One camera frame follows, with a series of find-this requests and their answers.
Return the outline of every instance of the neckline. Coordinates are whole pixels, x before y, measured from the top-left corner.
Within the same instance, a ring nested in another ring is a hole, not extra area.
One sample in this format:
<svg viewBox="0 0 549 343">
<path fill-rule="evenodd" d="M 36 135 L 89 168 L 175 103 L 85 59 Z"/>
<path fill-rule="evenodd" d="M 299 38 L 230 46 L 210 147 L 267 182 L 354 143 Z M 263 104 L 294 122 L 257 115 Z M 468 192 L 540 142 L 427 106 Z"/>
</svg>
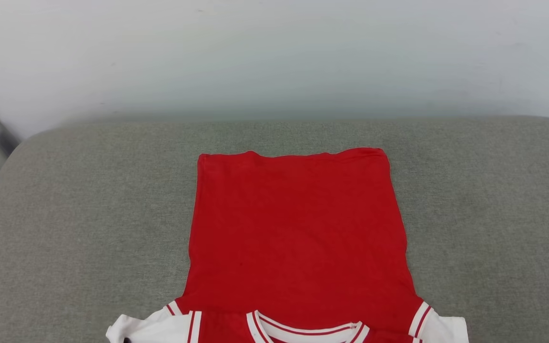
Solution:
<svg viewBox="0 0 549 343">
<path fill-rule="evenodd" d="M 303 330 L 283 325 L 259 311 L 250 312 L 246 317 L 255 343 L 274 343 L 271 337 L 284 343 L 363 343 L 369 331 L 362 322 L 321 330 Z"/>
</svg>

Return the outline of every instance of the gray fabric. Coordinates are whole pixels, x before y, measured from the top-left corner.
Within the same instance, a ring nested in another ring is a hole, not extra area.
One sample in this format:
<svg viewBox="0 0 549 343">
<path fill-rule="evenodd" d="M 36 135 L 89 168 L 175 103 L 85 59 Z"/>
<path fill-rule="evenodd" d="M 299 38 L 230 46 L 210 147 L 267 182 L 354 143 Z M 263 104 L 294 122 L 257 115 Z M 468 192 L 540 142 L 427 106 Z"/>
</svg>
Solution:
<svg viewBox="0 0 549 343">
<path fill-rule="evenodd" d="M 124 123 L 0 172 L 0 342 L 104 342 L 183 291 L 202 152 L 387 152 L 416 289 L 470 341 L 549 342 L 549 119 Z"/>
</svg>

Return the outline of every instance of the red fabric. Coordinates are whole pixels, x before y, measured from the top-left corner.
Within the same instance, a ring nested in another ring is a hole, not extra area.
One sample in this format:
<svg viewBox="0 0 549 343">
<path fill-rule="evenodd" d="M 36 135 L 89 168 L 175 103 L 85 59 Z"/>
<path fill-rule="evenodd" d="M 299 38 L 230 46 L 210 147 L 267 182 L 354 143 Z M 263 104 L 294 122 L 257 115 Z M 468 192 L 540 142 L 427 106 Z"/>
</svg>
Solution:
<svg viewBox="0 0 549 343">
<path fill-rule="evenodd" d="M 244 314 L 203 312 L 198 343 L 255 343 Z"/>
<path fill-rule="evenodd" d="M 189 254 L 183 313 L 258 309 L 296 328 L 408 334 L 423 302 L 380 149 L 201 155 Z"/>
</svg>

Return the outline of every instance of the white collar trim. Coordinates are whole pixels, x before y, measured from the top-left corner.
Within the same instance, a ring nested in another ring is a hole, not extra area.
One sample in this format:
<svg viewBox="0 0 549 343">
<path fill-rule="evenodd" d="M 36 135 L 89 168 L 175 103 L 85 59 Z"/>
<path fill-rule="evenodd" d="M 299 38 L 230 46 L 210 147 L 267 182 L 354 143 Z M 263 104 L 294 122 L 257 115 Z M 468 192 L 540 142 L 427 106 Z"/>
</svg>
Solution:
<svg viewBox="0 0 549 343">
<path fill-rule="evenodd" d="M 270 337 L 286 343 L 363 343 L 370 330 L 362 322 L 322 330 L 301 330 L 278 323 L 258 311 L 248 313 L 246 317 L 255 343 L 273 343 Z"/>
</svg>

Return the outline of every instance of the gray cushion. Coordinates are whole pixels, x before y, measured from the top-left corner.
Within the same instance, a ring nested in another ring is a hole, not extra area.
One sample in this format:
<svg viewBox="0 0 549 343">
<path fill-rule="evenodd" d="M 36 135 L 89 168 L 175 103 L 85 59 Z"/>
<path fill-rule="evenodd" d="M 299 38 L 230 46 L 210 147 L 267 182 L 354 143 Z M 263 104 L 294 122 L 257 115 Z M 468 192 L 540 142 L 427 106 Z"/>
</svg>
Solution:
<svg viewBox="0 0 549 343">
<path fill-rule="evenodd" d="M 39 134 L 0 172 L 0 343 L 104 342 L 180 295 L 200 153 L 356 146 L 390 158 L 418 294 L 473 343 L 549 342 L 549 119 L 505 117 Z"/>
</svg>

